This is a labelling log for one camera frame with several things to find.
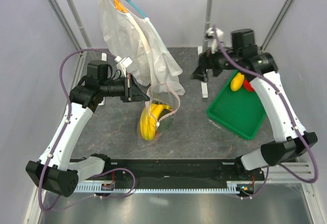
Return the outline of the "dark green toy avocado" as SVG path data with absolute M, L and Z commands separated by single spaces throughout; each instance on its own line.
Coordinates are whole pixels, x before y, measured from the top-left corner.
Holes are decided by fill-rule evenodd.
M 162 111 L 162 113 L 160 114 L 159 119 L 161 119 L 163 116 L 170 114 L 170 113 L 171 113 L 170 110 L 164 109 Z M 171 127 L 171 125 L 173 124 L 173 120 L 174 120 L 173 115 L 168 116 L 167 118 L 161 120 L 159 123 L 158 131 L 165 132 L 166 130 L 168 130 Z

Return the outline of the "toy watermelon slice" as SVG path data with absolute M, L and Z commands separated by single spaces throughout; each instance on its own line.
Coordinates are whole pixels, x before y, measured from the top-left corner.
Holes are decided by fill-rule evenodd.
M 164 109 L 161 114 L 159 115 L 159 120 L 167 115 L 167 114 L 170 114 L 172 113 L 174 110 L 173 109 Z M 168 116 L 167 118 L 159 121 L 159 126 L 157 127 L 157 130 L 156 130 L 156 134 L 155 134 L 155 139 L 157 140 L 160 135 L 164 132 L 166 132 L 167 130 L 169 130 L 169 128 L 172 126 L 173 122 L 174 122 L 174 114 L 171 115 L 171 116 Z

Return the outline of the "yellow toy banana bunch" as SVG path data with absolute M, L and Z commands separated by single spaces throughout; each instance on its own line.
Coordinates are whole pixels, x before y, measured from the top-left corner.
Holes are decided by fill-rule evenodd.
M 149 109 L 143 109 L 139 120 L 139 132 L 146 141 L 155 139 L 157 127 L 159 126 L 159 115 L 164 109 L 172 109 L 167 104 L 151 103 Z

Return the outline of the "clear zip top bag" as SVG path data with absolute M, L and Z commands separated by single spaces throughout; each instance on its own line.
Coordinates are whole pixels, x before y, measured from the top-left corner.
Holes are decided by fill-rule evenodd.
M 147 95 L 150 100 L 145 102 L 137 132 L 142 142 L 154 143 L 173 125 L 181 102 L 180 97 L 167 83 L 150 86 Z

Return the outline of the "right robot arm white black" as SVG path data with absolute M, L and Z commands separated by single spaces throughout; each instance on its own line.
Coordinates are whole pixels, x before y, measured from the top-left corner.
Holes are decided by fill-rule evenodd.
M 239 158 L 234 174 L 240 180 L 252 175 L 256 168 L 275 166 L 308 153 L 318 141 L 315 132 L 308 132 L 297 118 L 284 91 L 278 67 L 272 55 L 261 53 L 255 44 L 252 29 L 231 33 L 232 47 L 226 49 L 220 38 L 223 32 L 209 28 L 205 38 L 212 39 L 211 47 L 199 55 L 192 79 L 208 80 L 207 70 L 217 77 L 223 70 L 238 70 L 245 75 L 258 95 L 272 127 L 274 140 Z

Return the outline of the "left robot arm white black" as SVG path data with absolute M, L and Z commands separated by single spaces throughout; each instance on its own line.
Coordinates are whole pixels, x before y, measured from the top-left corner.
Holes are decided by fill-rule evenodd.
M 109 157 L 93 154 L 87 159 L 70 162 L 73 149 L 80 134 L 105 97 L 119 97 L 123 102 L 149 101 L 133 80 L 136 64 L 131 58 L 115 59 L 119 78 L 108 75 L 107 61 L 92 60 L 87 74 L 69 93 L 68 105 L 53 139 L 39 157 L 29 161 L 26 172 L 39 188 L 60 196 L 69 197 L 77 184 L 93 176 L 102 180 L 112 174 Z

